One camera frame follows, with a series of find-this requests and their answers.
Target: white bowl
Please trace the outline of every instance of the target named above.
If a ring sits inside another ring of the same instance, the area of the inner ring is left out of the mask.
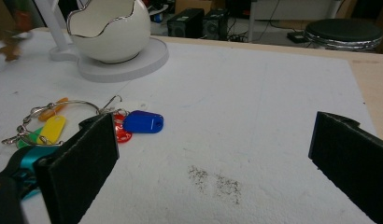
[[[141,0],[90,0],[67,19],[78,50],[103,63],[133,59],[149,42],[150,17]]]

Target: tabletop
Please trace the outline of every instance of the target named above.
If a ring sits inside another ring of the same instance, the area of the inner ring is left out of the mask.
[[[80,223],[372,223],[307,155],[317,111],[383,138],[383,55],[156,38],[168,62],[118,83],[51,61],[45,32],[34,31],[16,62],[0,57],[0,171],[17,150],[1,140],[32,107],[65,96],[105,105],[118,94],[126,109],[163,115],[164,127],[119,144]],[[63,140],[94,114],[62,113]],[[30,223],[49,222],[41,195],[22,206]]]

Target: speaker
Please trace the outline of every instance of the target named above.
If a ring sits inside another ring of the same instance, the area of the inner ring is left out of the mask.
[[[211,40],[227,40],[227,9],[210,10],[203,18],[203,36]]]
[[[203,37],[202,8],[186,8],[167,21],[168,35],[186,38]]]

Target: stool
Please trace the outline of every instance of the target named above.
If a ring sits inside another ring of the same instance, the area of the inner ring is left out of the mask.
[[[372,49],[380,43],[383,32],[366,21],[327,19],[308,24],[305,38],[326,49]]]

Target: white stand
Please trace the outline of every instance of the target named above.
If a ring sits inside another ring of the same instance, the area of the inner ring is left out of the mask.
[[[53,61],[74,61],[80,74],[93,82],[121,82],[148,75],[162,67],[169,58],[168,47],[158,39],[151,38],[148,45],[130,61],[124,63],[101,63],[81,54],[73,44],[68,44],[53,10],[47,0],[37,0],[36,5],[48,25],[57,48],[50,50]]]

